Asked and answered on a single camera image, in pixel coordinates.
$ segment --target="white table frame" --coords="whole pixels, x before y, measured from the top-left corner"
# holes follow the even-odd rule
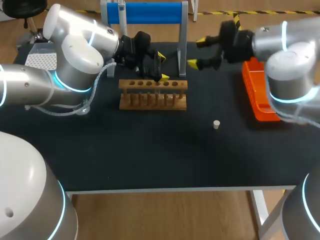
[[[196,22],[197,21],[197,17],[198,17],[199,0],[190,0],[190,2],[191,2],[191,6],[192,6],[193,21]]]
[[[97,191],[69,191],[70,199],[74,194],[119,194],[119,193],[165,193],[165,192],[214,192],[214,191],[250,191],[254,214],[258,225],[260,240],[269,240],[279,229],[282,229],[286,240],[289,240],[283,229],[281,218],[282,206],[288,194],[295,186],[248,186],[248,187],[186,187],[186,188],[146,188],[146,189],[119,189]],[[263,190],[287,190],[273,211],[269,214]]]

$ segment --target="table leg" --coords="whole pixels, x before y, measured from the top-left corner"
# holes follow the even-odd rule
[[[258,235],[260,240],[270,240],[279,229],[283,230],[282,207],[290,191],[287,191],[279,200],[272,212],[268,214],[266,201],[262,190],[250,191],[253,209],[258,225]]]

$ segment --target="black table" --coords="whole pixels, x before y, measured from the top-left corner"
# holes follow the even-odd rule
[[[163,71],[179,79],[175,43],[155,43],[170,56]],[[31,45],[15,63],[24,64]],[[214,49],[187,45],[187,58]],[[318,162],[317,128],[256,121],[241,64],[219,71],[187,68],[187,111],[119,110],[119,79],[136,75],[117,67],[99,82],[85,116],[53,117],[6,106],[0,131],[35,146],[66,191],[294,186]],[[212,127],[219,120],[218,130]]]

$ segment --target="blue padded bar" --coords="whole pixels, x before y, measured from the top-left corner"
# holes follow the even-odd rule
[[[181,24],[181,2],[126,2],[127,24]],[[118,3],[107,3],[108,24],[119,24]]]

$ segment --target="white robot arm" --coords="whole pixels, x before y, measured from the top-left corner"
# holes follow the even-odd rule
[[[104,61],[111,58],[129,69],[138,68],[141,77],[149,76],[155,81],[162,77],[162,59],[158,51],[150,49],[151,38],[145,32],[138,32],[134,38],[125,35],[119,38],[112,28],[54,4],[46,16],[43,35],[54,44],[56,71],[1,64],[0,106],[59,105],[76,106],[79,110],[90,102],[85,101],[90,94],[90,99],[94,96],[95,79]],[[145,56],[155,60],[158,72],[146,70]]]
[[[233,21],[221,24],[218,36],[197,42],[199,48],[218,44],[211,59],[189,60],[191,67],[218,69],[222,59],[238,63],[256,57],[265,63],[267,96],[274,111],[287,122],[320,127],[320,92],[315,83],[320,55],[320,17],[284,21],[255,32],[237,30]]]

